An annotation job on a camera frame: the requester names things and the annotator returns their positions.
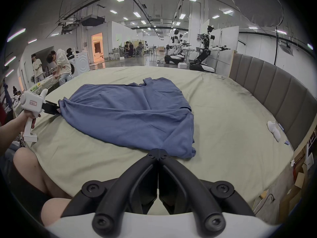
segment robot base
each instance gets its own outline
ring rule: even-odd
[[[173,64],[178,64],[179,62],[183,62],[184,61],[184,57],[182,56],[165,56],[164,57],[164,60],[165,60],[165,63],[170,63],[172,62]]]
[[[198,71],[203,71],[203,72],[210,72],[210,73],[215,73],[215,69],[212,67],[209,67],[208,65],[202,63],[202,64],[191,64],[189,66],[190,70],[198,70]]]

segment white box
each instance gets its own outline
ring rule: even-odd
[[[187,64],[185,62],[178,63],[177,67],[179,69],[187,69]]]

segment white sock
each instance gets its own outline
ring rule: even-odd
[[[281,134],[280,134],[279,130],[277,129],[275,122],[268,121],[267,122],[267,128],[273,134],[273,136],[275,137],[276,141],[279,142],[280,139],[281,139]]]

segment human hand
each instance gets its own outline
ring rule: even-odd
[[[28,121],[28,118],[32,118],[32,129],[34,128],[34,124],[36,121],[36,118],[34,117],[33,112],[28,111],[28,110],[23,110],[16,119],[14,119],[13,121],[16,124],[16,127],[18,129],[19,132],[24,131],[24,127],[26,125],[26,122]]]

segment person's knee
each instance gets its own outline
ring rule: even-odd
[[[39,165],[36,155],[25,147],[21,147],[15,152],[13,163],[20,173],[25,169],[36,168]]]
[[[41,219],[44,226],[49,226],[59,220],[70,199],[52,198],[43,205]]]

